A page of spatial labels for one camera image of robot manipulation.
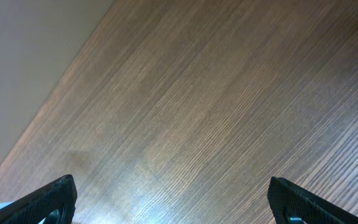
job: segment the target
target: wood grain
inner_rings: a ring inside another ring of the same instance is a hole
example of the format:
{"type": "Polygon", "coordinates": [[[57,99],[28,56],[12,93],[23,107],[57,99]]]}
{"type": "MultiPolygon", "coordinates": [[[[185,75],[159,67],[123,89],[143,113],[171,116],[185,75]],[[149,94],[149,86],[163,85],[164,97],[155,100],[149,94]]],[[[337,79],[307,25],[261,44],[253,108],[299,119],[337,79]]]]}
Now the wood grain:
{"type": "Polygon", "coordinates": [[[116,0],[0,167],[76,223],[273,223],[271,176],[358,215],[358,1],[116,0]]]}

